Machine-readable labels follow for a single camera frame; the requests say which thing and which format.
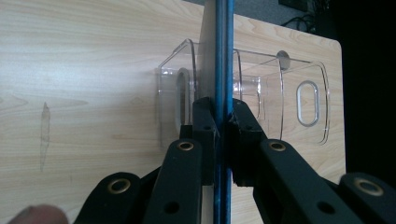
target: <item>pencil mark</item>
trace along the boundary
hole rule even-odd
[[[47,102],[44,103],[41,113],[41,146],[40,146],[40,171],[43,172],[47,150],[50,145],[50,109]]]

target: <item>wooden board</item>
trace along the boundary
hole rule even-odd
[[[0,222],[29,204],[60,206],[72,222],[105,176],[161,165],[155,68],[203,7],[183,1],[0,1]],[[332,111],[328,142],[294,145],[324,177],[345,172],[338,42],[234,17],[239,49],[319,60]],[[261,223],[250,189],[233,189],[232,223]]]

